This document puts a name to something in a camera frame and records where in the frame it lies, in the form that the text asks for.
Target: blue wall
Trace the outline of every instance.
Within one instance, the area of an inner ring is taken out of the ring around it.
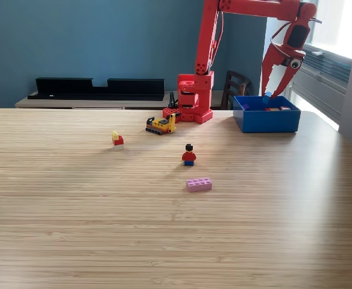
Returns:
[[[265,47],[266,18],[230,14],[228,70],[239,72],[251,80],[250,94],[259,94]]]
[[[0,0],[0,107],[14,107],[41,76],[93,77],[94,85],[165,78],[165,89],[175,90],[178,74],[193,73],[202,10],[203,0]],[[245,42],[259,45],[266,27],[250,25],[244,42],[244,21],[236,21],[238,33],[225,23],[217,90],[228,69],[259,86],[263,45],[259,53]]]

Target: blue plastic bin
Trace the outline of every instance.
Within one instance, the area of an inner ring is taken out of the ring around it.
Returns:
[[[242,132],[296,132],[301,111],[285,97],[262,102],[261,96],[235,96],[234,118]],[[265,111],[265,108],[289,107],[288,111]]]

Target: black shelf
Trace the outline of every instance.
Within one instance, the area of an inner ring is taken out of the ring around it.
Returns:
[[[162,101],[163,79],[108,79],[107,87],[94,87],[93,78],[37,78],[38,93],[28,99],[87,101]]]

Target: chair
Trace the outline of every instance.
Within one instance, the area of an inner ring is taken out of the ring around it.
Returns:
[[[228,101],[231,103],[231,110],[234,107],[234,96],[246,95],[247,87],[251,84],[250,79],[235,71],[227,71],[223,89],[221,110],[228,110]]]

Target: yellow lego brick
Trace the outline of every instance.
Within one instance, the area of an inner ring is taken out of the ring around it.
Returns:
[[[113,140],[118,140],[118,133],[116,131],[112,132],[112,138]]]

